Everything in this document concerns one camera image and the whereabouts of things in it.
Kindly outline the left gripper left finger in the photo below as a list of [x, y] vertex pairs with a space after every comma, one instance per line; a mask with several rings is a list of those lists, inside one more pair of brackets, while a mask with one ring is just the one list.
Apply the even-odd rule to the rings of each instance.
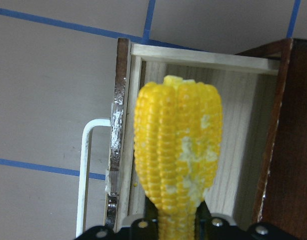
[[122, 227], [114, 232], [107, 225], [96, 225], [84, 231], [78, 240], [158, 240], [158, 224], [141, 214], [129, 215], [122, 221]]

